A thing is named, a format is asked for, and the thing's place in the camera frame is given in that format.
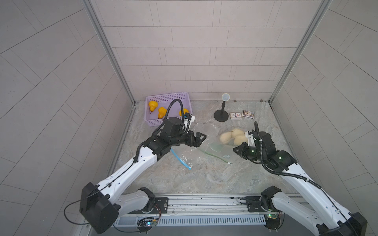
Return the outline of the blue zip-top bag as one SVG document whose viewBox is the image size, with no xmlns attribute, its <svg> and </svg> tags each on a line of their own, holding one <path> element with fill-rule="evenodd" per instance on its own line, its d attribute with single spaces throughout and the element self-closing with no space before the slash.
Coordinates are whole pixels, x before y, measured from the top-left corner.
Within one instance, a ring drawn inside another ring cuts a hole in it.
<svg viewBox="0 0 378 236">
<path fill-rule="evenodd" d="M 171 152 L 189 170 L 196 167 L 205 156 L 201 148 L 186 145 L 173 146 Z"/>
</svg>

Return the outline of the green zip-top bag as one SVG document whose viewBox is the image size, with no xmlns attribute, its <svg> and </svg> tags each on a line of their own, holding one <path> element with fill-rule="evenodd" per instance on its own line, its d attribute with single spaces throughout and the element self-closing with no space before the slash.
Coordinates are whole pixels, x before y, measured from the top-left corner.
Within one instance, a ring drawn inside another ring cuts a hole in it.
<svg viewBox="0 0 378 236">
<path fill-rule="evenodd" d="M 217 158 L 228 165 L 233 164 L 235 159 L 235 153 L 232 150 L 232 146 L 219 142 L 208 143 L 206 147 L 201 147 L 200 151 L 205 155 Z"/>
</svg>

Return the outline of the yellow pear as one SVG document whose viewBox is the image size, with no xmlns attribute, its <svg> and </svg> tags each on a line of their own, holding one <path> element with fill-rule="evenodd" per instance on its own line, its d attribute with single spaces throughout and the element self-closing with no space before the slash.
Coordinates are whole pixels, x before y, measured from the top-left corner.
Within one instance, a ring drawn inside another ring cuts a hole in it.
<svg viewBox="0 0 378 236">
<path fill-rule="evenodd" d="M 158 102 L 156 101 L 150 101 L 148 103 L 150 113 L 152 113 L 157 107 L 158 107 Z"/>
<path fill-rule="evenodd" d="M 189 113 L 189 110 L 186 109 L 186 108 L 184 108 L 184 109 L 182 109 L 182 110 L 179 110 L 179 116 L 182 116 L 182 115 L 184 115 L 185 113 Z"/>
<path fill-rule="evenodd" d="M 160 107 L 158 109 L 158 119 L 163 119 L 166 113 L 167 113 L 167 109 L 165 109 L 164 107 Z"/>
</svg>

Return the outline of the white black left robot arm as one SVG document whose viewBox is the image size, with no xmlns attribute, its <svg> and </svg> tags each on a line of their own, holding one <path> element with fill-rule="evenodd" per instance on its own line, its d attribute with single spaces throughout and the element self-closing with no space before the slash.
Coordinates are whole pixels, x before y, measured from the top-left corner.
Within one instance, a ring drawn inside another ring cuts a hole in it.
<svg viewBox="0 0 378 236">
<path fill-rule="evenodd" d="M 135 210 L 150 212 L 155 195 L 143 187 L 132 194 L 124 191 L 150 166 L 157 163 L 172 147 L 199 147 L 206 135 L 190 130 L 195 117 L 185 113 L 183 118 L 170 117 L 143 141 L 136 155 L 120 169 L 98 184 L 88 183 L 81 192 L 79 212 L 98 234 L 106 232 L 122 215 Z"/>
</svg>

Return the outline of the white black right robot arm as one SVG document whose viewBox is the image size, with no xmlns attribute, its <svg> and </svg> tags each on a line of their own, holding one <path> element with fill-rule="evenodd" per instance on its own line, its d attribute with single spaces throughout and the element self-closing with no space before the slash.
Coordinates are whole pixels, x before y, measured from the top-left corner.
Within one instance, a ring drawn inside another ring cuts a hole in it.
<svg viewBox="0 0 378 236">
<path fill-rule="evenodd" d="M 307 208 L 292 200 L 279 188 L 271 186 L 261 193 L 259 202 L 244 200 L 250 206 L 260 206 L 266 212 L 288 214 L 315 236 L 364 236 L 367 220 L 359 212 L 352 213 L 327 194 L 312 180 L 297 160 L 287 151 L 276 150 L 270 134 L 258 129 L 245 132 L 243 142 L 233 151 L 245 160 L 260 164 L 267 172 L 282 177 L 307 201 Z"/>
</svg>

